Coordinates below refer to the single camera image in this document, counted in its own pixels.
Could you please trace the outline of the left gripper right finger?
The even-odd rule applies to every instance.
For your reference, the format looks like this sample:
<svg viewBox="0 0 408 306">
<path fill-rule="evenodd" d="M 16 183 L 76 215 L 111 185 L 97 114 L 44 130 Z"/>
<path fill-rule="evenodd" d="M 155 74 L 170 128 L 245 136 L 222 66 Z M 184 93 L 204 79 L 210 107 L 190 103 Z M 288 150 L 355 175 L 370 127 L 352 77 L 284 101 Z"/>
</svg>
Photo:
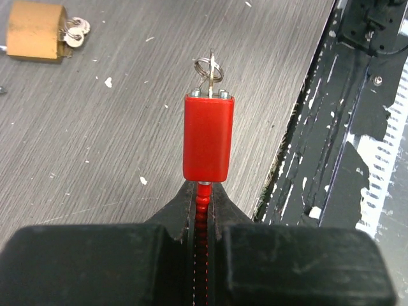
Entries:
<svg viewBox="0 0 408 306">
<path fill-rule="evenodd" d="M 208 213 L 210 305 L 394 305 L 372 238 L 357 229 L 251 221 L 221 184 Z"/>
</svg>

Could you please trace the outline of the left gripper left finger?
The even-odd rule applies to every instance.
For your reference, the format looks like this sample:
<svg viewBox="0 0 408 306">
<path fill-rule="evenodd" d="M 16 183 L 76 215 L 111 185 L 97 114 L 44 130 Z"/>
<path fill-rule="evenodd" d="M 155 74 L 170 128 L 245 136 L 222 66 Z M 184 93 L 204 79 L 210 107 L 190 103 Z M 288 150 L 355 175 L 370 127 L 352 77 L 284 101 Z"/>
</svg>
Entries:
<svg viewBox="0 0 408 306">
<path fill-rule="evenodd" d="M 191 305 L 192 182 L 143 223 L 26 226 L 1 252 L 2 305 Z"/>
</svg>

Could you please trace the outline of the red cable padlock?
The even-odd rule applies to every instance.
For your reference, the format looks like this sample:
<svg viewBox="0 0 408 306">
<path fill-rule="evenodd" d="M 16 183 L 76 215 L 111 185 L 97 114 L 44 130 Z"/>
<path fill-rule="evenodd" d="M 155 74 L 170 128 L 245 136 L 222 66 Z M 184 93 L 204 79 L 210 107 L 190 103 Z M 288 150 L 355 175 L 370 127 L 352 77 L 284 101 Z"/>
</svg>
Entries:
<svg viewBox="0 0 408 306">
<path fill-rule="evenodd" d="M 235 100 L 226 91 L 211 98 L 195 88 L 184 100 L 183 175 L 196 183 L 194 304 L 208 304 L 208 208 L 212 184 L 227 179 Z"/>
</svg>

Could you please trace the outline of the silver keys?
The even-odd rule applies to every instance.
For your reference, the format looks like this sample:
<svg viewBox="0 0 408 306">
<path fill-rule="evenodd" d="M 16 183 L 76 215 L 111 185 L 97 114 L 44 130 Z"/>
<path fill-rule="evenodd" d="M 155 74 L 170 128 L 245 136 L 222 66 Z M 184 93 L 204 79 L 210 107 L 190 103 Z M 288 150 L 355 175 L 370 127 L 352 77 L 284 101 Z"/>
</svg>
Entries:
<svg viewBox="0 0 408 306">
<path fill-rule="evenodd" d="M 210 49 L 208 57 L 199 57 L 194 60 L 194 70 L 199 74 L 201 80 L 199 89 L 207 84 L 207 93 L 209 98 L 213 98 L 214 84 L 220 83 L 224 78 L 224 70 L 215 61 L 214 49 Z"/>
</svg>

